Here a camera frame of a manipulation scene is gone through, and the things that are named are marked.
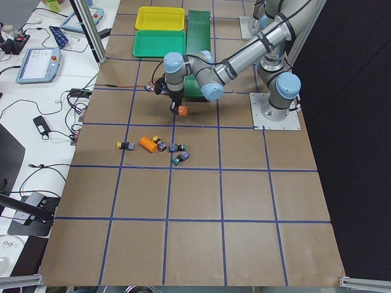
white desk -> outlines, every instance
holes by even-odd
[[[120,0],[94,0],[94,6],[104,9],[104,17],[97,25],[98,31],[112,27],[119,2]],[[38,7],[47,8],[46,4],[43,3],[40,3]],[[62,14],[69,15],[72,13],[72,8],[68,1],[65,1],[61,5],[61,8]],[[44,27],[50,32],[49,26],[60,26],[61,22],[65,19],[64,17],[55,15],[51,12],[36,10],[32,13],[27,22],[34,22],[34,19],[37,17],[42,19],[43,22],[40,24],[25,25],[24,29]],[[29,30],[27,34],[31,37],[21,54],[19,56],[12,56],[6,62],[0,62],[0,70],[15,65],[21,65],[26,49],[42,47],[42,41],[48,36],[44,30]],[[71,46],[66,47],[66,49],[82,51],[87,46],[87,40],[83,36],[80,36],[78,42],[77,39],[73,37],[69,37],[68,39],[70,40]],[[104,47],[106,47],[108,38],[105,38],[102,42]],[[51,32],[50,38],[45,42],[45,46],[57,46]],[[83,53],[62,51],[59,71],[57,72],[54,81],[49,84],[20,85],[15,82],[18,69],[6,71],[0,76],[0,92],[3,93],[3,96],[0,99],[0,111],[18,99],[28,99],[35,101],[43,113],[55,112],[60,109],[58,101],[61,93],[70,90],[71,88],[83,88],[91,78],[98,73],[98,70],[99,67],[88,47]],[[69,105],[65,99],[63,109],[59,113],[44,116],[52,130],[69,134],[69,130],[64,122],[64,117],[68,110]],[[24,161],[14,185],[14,191],[18,191],[21,183],[36,170],[28,167],[28,164],[70,164],[75,151],[75,148],[70,145],[70,139],[61,134],[53,133],[49,135],[49,140],[42,140],[32,121],[33,118],[39,115],[41,114],[38,112],[35,104],[21,101],[9,108],[0,120],[0,123],[26,149]],[[73,111],[69,115],[68,120],[73,121]],[[65,177],[67,176],[69,167],[57,166],[56,168]],[[61,195],[63,188],[64,181],[56,172],[52,170],[42,170],[29,179],[24,190],[50,190]],[[12,194],[11,197],[20,199],[18,194]],[[14,210],[5,208],[2,214],[7,217],[13,217],[14,213]],[[11,220],[9,219],[0,218],[0,234],[7,234],[10,222]],[[21,238],[24,241],[27,240],[26,236],[22,236]],[[0,274],[0,277],[9,276],[12,269],[13,266],[9,267],[6,272]]]

green conveyor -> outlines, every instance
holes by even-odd
[[[210,51],[210,11],[189,10],[186,54]],[[205,99],[193,75],[185,78],[185,98]]]

green cap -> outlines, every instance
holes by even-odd
[[[177,165],[179,165],[180,161],[179,161],[177,158],[173,158],[173,159],[172,159],[172,163],[173,163],[175,166],[177,166]]]

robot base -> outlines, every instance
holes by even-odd
[[[279,122],[268,120],[261,113],[261,104],[269,99],[269,93],[250,93],[252,121],[254,123],[254,129],[262,130],[301,130],[298,113],[296,111],[289,112],[286,119]],[[292,102],[290,108],[294,108],[294,102]]]
[[[249,40],[254,36],[254,33],[249,30],[251,19],[251,16],[239,16],[240,32],[242,33],[242,38],[246,40]]]

grid floor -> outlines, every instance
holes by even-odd
[[[76,147],[41,273],[47,285],[336,286],[343,266],[302,117],[302,131],[254,131],[255,66],[216,102],[170,100],[141,90],[161,59],[132,56],[143,5],[211,11],[216,60],[240,39],[253,1],[122,1]],[[190,159],[115,149],[161,136]]]

